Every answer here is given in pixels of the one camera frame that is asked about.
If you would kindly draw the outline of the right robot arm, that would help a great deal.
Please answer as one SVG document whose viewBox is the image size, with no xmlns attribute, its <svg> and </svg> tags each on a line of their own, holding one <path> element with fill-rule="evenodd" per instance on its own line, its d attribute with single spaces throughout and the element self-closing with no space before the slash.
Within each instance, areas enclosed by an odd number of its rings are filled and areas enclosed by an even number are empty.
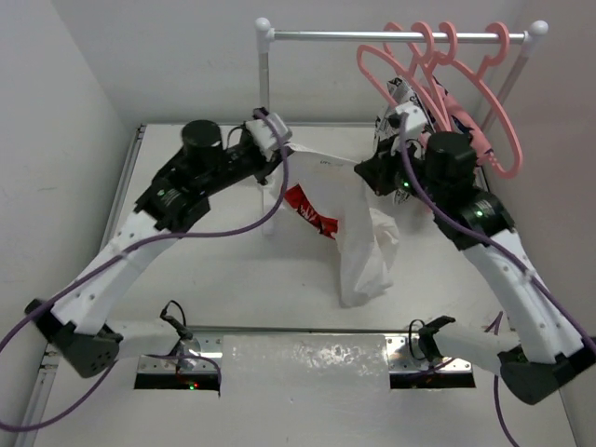
<svg viewBox="0 0 596 447">
<path fill-rule="evenodd" d="M 535 405 L 595 363 L 594 341 L 556 307 L 525 260 L 514 222 L 498 197 L 475 184 L 477 153 L 464 134 L 440 131 L 421 158 L 396 138 L 379 142 L 354 171 L 378 196 L 402 190 L 433 211 L 435 225 L 475 266 L 515 330 L 475 333 L 441 316 L 418 332 L 417 351 L 432 362 L 467 360 L 500 377 L 520 401 Z"/>
</svg>

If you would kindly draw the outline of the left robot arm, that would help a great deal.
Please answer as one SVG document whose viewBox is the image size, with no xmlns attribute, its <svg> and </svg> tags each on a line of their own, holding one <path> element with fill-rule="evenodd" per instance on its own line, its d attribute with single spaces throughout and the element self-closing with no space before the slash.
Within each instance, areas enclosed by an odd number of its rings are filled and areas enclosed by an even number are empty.
<svg viewBox="0 0 596 447">
<path fill-rule="evenodd" d="M 82 378 L 119 359 L 183 352 L 194 335 L 178 319 L 116 321 L 109 317 L 136 279 L 210 211 L 209 199 L 249 177 L 264 183 L 286 166 L 291 131 L 279 115 L 256 109 L 237 144 L 224 147 L 220 127 L 187 123 L 181 149 L 160 168 L 120 229 L 59 298 L 25 309 L 36 328 Z"/>
</svg>

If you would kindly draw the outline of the white t shirt red print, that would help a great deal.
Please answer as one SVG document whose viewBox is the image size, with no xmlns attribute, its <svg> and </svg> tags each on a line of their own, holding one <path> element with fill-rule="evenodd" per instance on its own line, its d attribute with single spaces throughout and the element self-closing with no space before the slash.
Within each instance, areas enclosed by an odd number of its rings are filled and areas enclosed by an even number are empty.
<svg viewBox="0 0 596 447">
<path fill-rule="evenodd" d="M 297 143 L 288 148 L 283 206 L 334 241 L 341 305 L 366 305 L 393 285 L 390 270 L 400 242 L 396 221 L 369 203 L 355 161 Z"/>
</svg>

